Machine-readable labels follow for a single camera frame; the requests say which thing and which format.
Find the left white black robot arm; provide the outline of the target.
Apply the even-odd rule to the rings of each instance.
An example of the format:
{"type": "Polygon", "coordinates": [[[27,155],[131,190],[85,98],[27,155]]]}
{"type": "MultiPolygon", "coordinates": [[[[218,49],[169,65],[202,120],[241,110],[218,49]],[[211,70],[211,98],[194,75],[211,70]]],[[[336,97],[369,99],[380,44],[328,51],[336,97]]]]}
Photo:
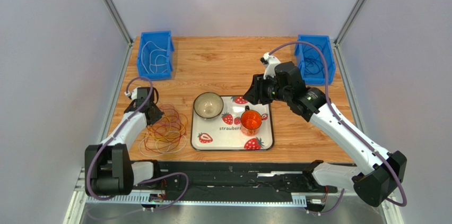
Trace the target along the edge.
{"type": "Polygon", "coordinates": [[[135,185],[161,174],[156,160],[132,161],[129,156],[142,130],[163,117],[156,105],[159,93],[152,87],[137,87],[126,96],[131,103],[118,126],[99,144],[85,149],[85,192],[96,199],[128,195],[135,185]]]}

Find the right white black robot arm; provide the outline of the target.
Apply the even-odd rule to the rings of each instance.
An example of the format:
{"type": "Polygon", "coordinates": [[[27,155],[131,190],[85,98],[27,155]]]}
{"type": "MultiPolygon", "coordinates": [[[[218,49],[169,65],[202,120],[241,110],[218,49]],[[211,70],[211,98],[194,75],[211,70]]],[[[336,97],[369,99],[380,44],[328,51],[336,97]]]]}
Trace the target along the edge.
{"type": "Polygon", "coordinates": [[[292,62],[268,65],[264,74],[255,74],[244,99],[253,105],[286,103],[293,113],[326,133],[351,157],[354,168],[314,161],[305,172],[318,185],[354,190],[362,201],[374,207],[401,185],[406,156],[400,151],[390,152],[369,139],[324,92],[306,86],[292,62]]]}

